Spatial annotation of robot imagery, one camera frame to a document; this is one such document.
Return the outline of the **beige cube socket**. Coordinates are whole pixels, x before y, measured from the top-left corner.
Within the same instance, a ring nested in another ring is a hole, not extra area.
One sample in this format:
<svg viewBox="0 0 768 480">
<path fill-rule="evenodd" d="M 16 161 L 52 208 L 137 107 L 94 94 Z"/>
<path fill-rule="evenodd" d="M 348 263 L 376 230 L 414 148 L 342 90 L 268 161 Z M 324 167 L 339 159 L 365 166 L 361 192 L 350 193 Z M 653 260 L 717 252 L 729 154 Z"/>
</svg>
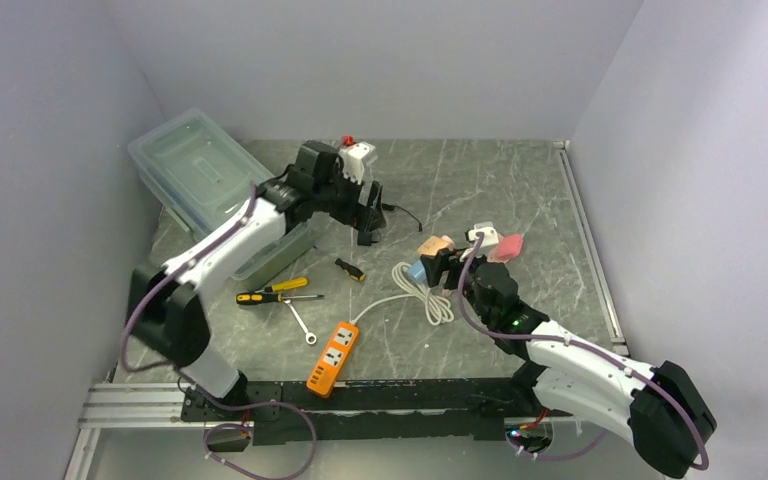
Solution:
<svg viewBox="0 0 768 480">
<path fill-rule="evenodd" d="M 418 248 L 419 256 L 429 255 L 434 257 L 440 250 L 447 249 L 440 236 L 431 236 L 425 240 Z"/>
</svg>

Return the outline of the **blue plug adapter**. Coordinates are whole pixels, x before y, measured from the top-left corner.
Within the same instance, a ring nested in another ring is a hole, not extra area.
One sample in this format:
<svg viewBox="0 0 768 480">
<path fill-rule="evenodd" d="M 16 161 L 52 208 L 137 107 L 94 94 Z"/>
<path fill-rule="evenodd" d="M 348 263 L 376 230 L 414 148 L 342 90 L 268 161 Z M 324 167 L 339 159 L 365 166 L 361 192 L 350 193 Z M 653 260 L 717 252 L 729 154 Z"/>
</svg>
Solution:
<svg viewBox="0 0 768 480">
<path fill-rule="evenodd" d="M 425 268 L 420 260 L 415 261 L 406 270 L 406 274 L 415 283 L 423 283 L 426 281 Z"/>
</svg>

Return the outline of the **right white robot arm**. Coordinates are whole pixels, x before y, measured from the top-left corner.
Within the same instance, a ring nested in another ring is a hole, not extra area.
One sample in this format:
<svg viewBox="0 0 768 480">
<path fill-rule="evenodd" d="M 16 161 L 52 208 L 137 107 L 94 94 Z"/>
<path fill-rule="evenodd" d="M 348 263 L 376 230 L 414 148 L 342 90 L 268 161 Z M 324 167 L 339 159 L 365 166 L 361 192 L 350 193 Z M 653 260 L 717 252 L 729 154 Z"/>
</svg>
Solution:
<svg viewBox="0 0 768 480">
<path fill-rule="evenodd" d="M 577 416 L 626 440 L 669 478 L 708 468 L 706 444 L 717 422 L 683 367 L 635 361 L 572 333 L 523 301 L 501 263 L 448 249 L 420 262 L 429 286 L 443 283 L 456 293 L 471 327 L 522 359 L 511 378 L 517 411 Z"/>
</svg>

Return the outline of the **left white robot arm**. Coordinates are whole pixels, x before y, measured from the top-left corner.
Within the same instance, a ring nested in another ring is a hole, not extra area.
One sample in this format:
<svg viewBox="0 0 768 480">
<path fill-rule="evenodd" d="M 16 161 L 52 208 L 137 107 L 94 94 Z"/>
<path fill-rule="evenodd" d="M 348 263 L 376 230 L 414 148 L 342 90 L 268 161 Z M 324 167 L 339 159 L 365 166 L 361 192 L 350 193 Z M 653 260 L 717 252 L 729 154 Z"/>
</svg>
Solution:
<svg viewBox="0 0 768 480">
<path fill-rule="evenodd" d="M 120 367 L 139 372 L 126 357 L 129 340 L 136 338 L 160 356 L 159 366 L 173 367 L 199 387 L 218 417 L 239 417 L 249 401 L 248 379 L 212 347 L 206 304 L 234 271 L 316 213 L 363 234 L 383 228 L 380 183 L 360 199 L 366 166 L 377 155 L 366 141 L 345 140 L 338 147 L 306 141 L 295 161 L 252 187 L 217 230 L 160 265 L 139 265 L 130 283 Z"/>
</svg>

